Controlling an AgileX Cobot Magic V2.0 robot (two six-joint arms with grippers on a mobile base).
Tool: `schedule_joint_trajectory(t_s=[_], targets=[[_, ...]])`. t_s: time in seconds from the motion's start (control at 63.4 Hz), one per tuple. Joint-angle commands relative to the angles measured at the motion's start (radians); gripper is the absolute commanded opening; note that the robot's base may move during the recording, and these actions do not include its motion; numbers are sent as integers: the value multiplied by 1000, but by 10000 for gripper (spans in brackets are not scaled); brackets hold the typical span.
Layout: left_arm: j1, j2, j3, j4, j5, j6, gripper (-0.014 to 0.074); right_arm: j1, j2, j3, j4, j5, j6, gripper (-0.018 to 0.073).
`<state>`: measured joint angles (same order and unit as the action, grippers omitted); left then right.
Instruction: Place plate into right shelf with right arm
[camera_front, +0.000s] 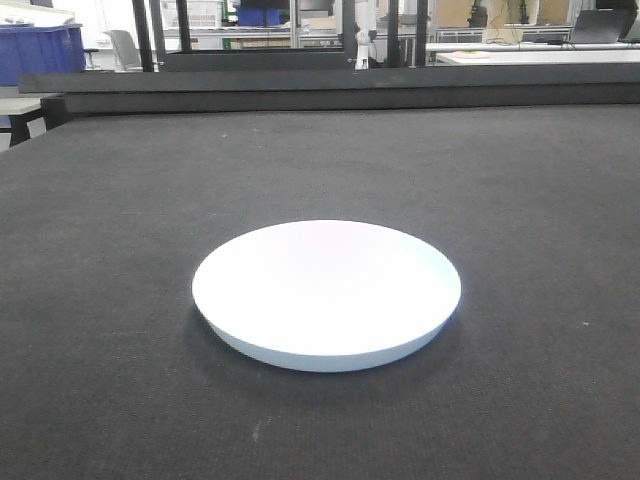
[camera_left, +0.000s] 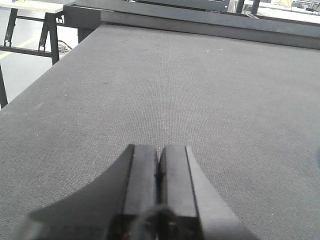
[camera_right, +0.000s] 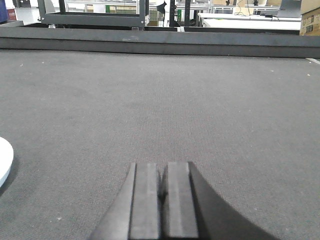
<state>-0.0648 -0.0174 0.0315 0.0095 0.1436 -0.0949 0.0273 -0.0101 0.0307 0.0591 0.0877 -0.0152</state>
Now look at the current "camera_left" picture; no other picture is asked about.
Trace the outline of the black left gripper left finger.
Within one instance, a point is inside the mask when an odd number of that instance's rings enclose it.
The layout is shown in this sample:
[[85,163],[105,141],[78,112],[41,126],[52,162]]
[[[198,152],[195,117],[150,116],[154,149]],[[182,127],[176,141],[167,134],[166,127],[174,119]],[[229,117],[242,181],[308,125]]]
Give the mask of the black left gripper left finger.
[[157,203],[158,156],[128,145],[99,177],[73,194],[30,212],[19,240],[121,240],[131,222]]

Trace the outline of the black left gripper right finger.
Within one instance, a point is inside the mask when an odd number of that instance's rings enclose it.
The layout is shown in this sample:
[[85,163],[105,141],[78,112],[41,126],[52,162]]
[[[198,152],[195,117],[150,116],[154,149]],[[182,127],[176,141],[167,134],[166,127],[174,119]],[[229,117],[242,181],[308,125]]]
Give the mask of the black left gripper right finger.
[[191,147],[165,146],[159,170],[161,201],[175,213],[183,227],[179,239],[257,239],[212,186]]

